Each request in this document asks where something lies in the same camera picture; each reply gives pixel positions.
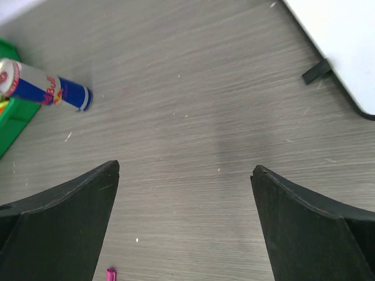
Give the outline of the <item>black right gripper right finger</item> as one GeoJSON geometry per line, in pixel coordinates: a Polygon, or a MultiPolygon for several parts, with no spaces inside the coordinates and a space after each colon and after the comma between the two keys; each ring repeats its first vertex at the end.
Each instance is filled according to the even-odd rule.
{"type": "Polygon", "coordinates": [[[275,280],[374,280],[374,213],[258,165],[250,177],[275,280]]]}

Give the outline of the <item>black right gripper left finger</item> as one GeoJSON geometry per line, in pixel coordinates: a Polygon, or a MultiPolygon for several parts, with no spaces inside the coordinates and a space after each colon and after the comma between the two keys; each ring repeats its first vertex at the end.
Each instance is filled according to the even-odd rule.
{"type": "Polygon", "coordinates": [[[92,280],[119,183],[108,161],[1,205],[1,280],[92,280]]]}

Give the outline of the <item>pink capped white marker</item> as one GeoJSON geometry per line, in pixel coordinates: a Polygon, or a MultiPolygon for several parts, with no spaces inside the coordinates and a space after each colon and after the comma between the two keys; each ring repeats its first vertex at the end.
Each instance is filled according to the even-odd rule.
{"type": "Polygon", "coordinates": [[[108,268],[106,271],[106,281],[116,281],[117,271],[114,268],[108,268]]]}

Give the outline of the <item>white whiteboard black frame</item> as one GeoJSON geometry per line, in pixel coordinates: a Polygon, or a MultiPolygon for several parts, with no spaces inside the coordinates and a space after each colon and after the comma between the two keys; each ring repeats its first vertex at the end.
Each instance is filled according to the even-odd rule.
{"type": "Polygon", "coordinates": [[[323,57],[307,84],[332,70],[367,119],[374,119],[374,1],[284,1],[323,57]]]}

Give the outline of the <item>green plastic tray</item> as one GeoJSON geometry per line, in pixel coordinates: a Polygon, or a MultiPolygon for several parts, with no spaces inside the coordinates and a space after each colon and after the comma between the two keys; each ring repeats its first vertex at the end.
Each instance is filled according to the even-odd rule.
{"type": "Polygon", "coordinates": [[[40,108],[39,104],[11,98],[1,112],[1,157],[40,108]]]}

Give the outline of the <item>Red Bull can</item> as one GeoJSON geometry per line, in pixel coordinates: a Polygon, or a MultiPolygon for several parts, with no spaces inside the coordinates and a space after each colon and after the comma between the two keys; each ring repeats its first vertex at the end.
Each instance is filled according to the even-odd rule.
{"type": "Polygon", "coordinates": [[[8,58],[1,59],[1,94],[42,105],[66,102],[79,111],[93,101],[87,87],[8,58]]]}

